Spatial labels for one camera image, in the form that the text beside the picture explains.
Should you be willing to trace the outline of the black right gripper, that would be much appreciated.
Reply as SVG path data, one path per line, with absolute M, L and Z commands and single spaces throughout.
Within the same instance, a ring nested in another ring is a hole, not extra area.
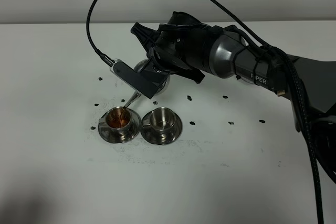
M 171 74 L 200 84 L 205 77 L 203 72 L 210 72 L 210 25 L 188 13 L 173 12 L 158 30 L 136 22 L 131 33 L 148 52 L 148 58 Z

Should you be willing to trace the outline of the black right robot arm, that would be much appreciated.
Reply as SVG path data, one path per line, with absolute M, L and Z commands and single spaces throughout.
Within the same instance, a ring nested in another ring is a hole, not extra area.
M 201 23 L 184 12 L 174 12 L 153 30 L 136 23 L 131 28 L 149 62 L 144 74 L 163 83 L 167 74 L 202 82 L 206 73 L 232 76 L 291 99 L 285 63 L 272 46 L 257 46 L 234 25 L 222 28 Z M 303 86 L 308 120 L 313 130 L 335 129 L 335 62 L 289 56 Z

